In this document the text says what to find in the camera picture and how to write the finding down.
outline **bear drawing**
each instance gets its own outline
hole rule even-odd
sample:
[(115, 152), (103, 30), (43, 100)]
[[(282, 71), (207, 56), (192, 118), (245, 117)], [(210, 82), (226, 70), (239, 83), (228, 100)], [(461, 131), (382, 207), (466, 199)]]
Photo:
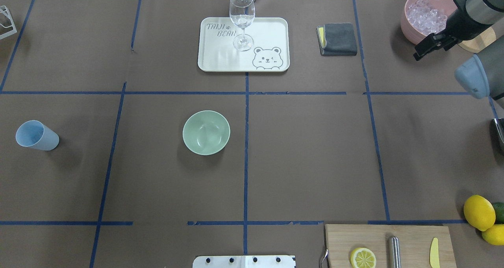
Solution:
[(270, 50), (263, 50), (261, 47), (254, 48), (256, 56), (252, 64), (256, 69), (277, 69), (279, 70), (283, 64), (280, 57), (280, 48), (272, 48)]

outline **halved lemon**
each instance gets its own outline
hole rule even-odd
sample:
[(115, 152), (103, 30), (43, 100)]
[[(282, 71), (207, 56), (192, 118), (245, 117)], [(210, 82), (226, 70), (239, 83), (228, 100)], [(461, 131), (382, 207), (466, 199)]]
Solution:
[(371, 250), (365, 247), (358, 247), (350, 254), (350, 263), (353, 268), (375, 268), (376, 257)]

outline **folded gray towel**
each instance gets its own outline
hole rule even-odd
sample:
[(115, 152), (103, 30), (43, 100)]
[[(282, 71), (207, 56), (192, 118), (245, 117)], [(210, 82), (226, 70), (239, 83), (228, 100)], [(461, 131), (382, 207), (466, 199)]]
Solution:
[(323, 56), (357, 54), (357, 42), (351, 23), (328, 23), (317, 26), (317, 35), (320, 54)]

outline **pink bowl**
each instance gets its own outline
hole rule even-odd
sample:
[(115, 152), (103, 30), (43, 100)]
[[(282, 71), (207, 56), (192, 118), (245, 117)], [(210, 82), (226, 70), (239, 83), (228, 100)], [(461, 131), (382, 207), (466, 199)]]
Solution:
[[(403, 13), (401, 15), (401, 30), (405, 37), (412, 42), (413, 44), (418, 44), (421, 42), (426, 35), (423, 35), (420, 31), (414, 28), (411, 23), (406, 18), (406, 10), (409, 6), (416, 3), (417, 0), (407, 0), (403, 9)], [(453, 2), (453, 0), (425, 0), (428, 1), (434, 9), (442, 9), (445, 12), (445, 15), (448, 17), (457, 10), (457, 6)]]

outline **wine glass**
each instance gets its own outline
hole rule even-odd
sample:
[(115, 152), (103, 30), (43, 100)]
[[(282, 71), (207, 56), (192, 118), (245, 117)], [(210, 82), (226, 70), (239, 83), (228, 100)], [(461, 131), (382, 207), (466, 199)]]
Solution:
[(252, 24), (255, 16), (254, 0), (231, 0), (229, 3), (229, 17), (242, 30), (241, 35), (237, 35), (233, 40), (238, 51), (248, 51), (254, 44), (252, 37), (245, 34), (245, 28)]

